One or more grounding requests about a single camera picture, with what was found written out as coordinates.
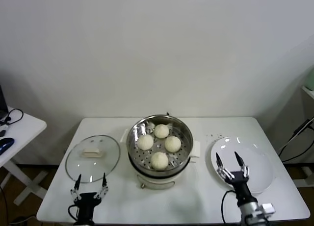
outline white wall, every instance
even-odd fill
[[[313,0],[0,0],[0,83],[48,124],[17,160],[59,163],[83,117],[268,128],[314,64],[313,12]]]

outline glass lid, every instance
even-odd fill
[[[76,181],[92,183],[106,176],[116,167],[120,159],[120,146],[107,135],[91,136],[75,145],[67,156],[65,170]]]

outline table leg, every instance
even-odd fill
[[[293,182],[297,188],[314,187],[314,173],[309,167],[302,167],[303,172],[307,175],[305,179],[294,179]]]
[[[2,189],[5,187],[6,183],[9,181],[10,177],[11,177],[11,174],[8,173],[0,185]]]
[[[40,183],[40,181],[42,181],[45,178],[45,176],[48,174],[47,172],[42,171],[39,173],[39,175],[34,180],[31,180],[12,161],[8,161],[7,163],[5,163],[4,167],[12,175],[14,175],[19,181],[21,181],[23,184],[26,185],[26,189],[23,190],[22,193],[20,195],[18,195],[18,197],[14,200],[14,203],[16,205],[20,205],[22,203],[22,201],[30,193],[33,193],[33,194],[37,195],[38,197],[40,197],[41,199],[44,199],[47,190],[42,188],[41,186],[39,186],[38,183]]]

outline cable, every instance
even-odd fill
[[[70,205],[70,206],[69,206],[69,208],[68,208],[68,214],[71,216],[72,219],[74,219],[75,221],[77,221],[78,219],[75,218],[75,217],[72,215],[72,213],[70,212],[70,209],[71,209],[72,207],[75,207],[75,206],[76,206],[76,205]]]
[[[228,190],[227,192],[225,192],[224,196],[222,197],[222,201],[221,201],[221,217],[222,217],[222,221],[224,222],[224,224],[226,224],[226,221],[225,221],[225,217],[224,217],[224,200],[225,200],[225,197],[228,193],[236,193],[234,190]]]
[[[12,113],[13,111],[20,111],[22,115],[21,115],[21,117],[20,117],[19,119],[17,119],[16,121],[13,121],[13,122],[9,123],[8,121],[11,120],[10,115],[11,115],[11,113]],[[7,124],[8,126],[9,126],[9,125],[12,125],[12,124],[14,124],[14,123],[16,123],[16,122],[19,122],[19,121],[23,118],[23,116],[24,116],[24,112],[23,112],[22,110],[20,110],[19,108],[14,108],[14,109],[12,109],[12,110],[8,113],[8,115],[6,115],[6,118],[4,119],[4,123]]]
[[[10,225],[18,225],[18,224],[20,224],[20,223],[23,223],[23,222],[26,222],[26,221],[30,220],[31,218],[37,219],[37,218],[36,218],[36,215],[30,215],[30,216],[26,217],[24,220],[21,220],[21,221],[18,221],[18,222],[12,222],[12,223],[9,223],[8,225],[9,225],[9,226],[10,226]]]
[[[300,153],[300,154],[297,155],[297,156],[294,156],[294,157],[292,157],[292,158],[289,158],[288,160],[285,160],[285,161],[283,161],[283,162],[291,161],[292,159],[295,159],[295,158],[297,158],[297,157],[299,157],[299,156],[302,156],[304,153],[306,153],[308,150],[310,150],[310,148],[311,148],[313,145],[314,145],[314,140],[313,140],[313,142],[311,143],[311,145],[310,145],[307,149],[305,149],[304,152]]]
[[[8,203],[7,203],[7,201],[6,201],[6,197],[5,197],[4,191],[3,191],[3,189],[1,188],[1,186],[0,186],[0,189],[1,189],[1,192],[2,192],[2,195],[3,195],[3,198],[4,198],[4,202],[5,202],[6,223],[8,224],[8,223],[9,223]]]
[[[312,117],[305,125],[301,125],[301,126],[299,126],[299,128],[300,127],[302,127],[302,128],[298,128],[297,130],[298,130],[298,132],[294,132],[293,133],[293,135],[291,136],[291,138],[288,140],[288,142],[286,142],[286,144],[285,145],[283,145],[281,148],[279,148],[278,149],[278,151],[280,151],[280,153],[279,153],[279,155],[278,156],[280,156],[282,153],[283,153],[283,151],[286,149],[286,147],[287,147],[287,145],[292,141],[292,140],[294,140],[295,139],[295,137],[297,137],[299,134],[301,134],[306,128],[308,128],[308,125],[309,124],[311,124],[311,123],[313,123],[313,121],[314,121],[314,117]]]

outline white table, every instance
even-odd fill
[[[74,182],[65,172],[67,154],[82,139],[106,134],[117,141],[126,128],[139,118],[86,118],[83,119],[54,176],[47,194],[37,212],[44,222],[70,223],[67,213],[73,204],[70,189]],[[259,203],[273,203],[276,213],[271,220],[297,220],[310,216],[310,211],[281,163],[272,145],[254,118],[182,118],[190,128],[193,138],[201,143],[201,158],[189,164],[183,172],[184,184],[167,190],[140,189],[127,157],[127,148],[121,145],[121,158],[107,177],[109,192],[95,208],[96,224],[216,224],[222,223],[220,204],[226,186],[211,168],[207,153],[219,135],[246,139],[268,155],[275,178],[265,192],[257,196]],[[80,192],[99,190],[101,181],[81,184]],[[240,221],[240,210],[234,196],[228,195],[224,203],[228,223]]]
[[[12,119],[10,122],[13,122],[21,117],[21,113],[19,111],[13,111],[10,117]],[[11,158],[14,157],[15,154],[17,154],[22,148],[24,148],[46,127],[46,122],[24,113],[23,118],[19,122],[9,126],[8,131],[3,137],[13,138],[15,142],[8,150],[0,155],[0,167],[5,167],[10,173],[1,183],[1,187],[3,188],[5,186],[11,174],[26,185],[26,189],[23,190],[22,193],[18,195],[18,197],[14,200],[14,203],[16,205],[20,205],[31,192],[36,194],[41,199],[44,198],[47,192],[46,189],[38,185],[38,183],[43,180],[44,177],[47,175],[46,172],[39,173],[39,175],[34,180],[31,180],[21,171],[19,167],[17,167],[17,165],[14,164],[13,161],[11,161]]]

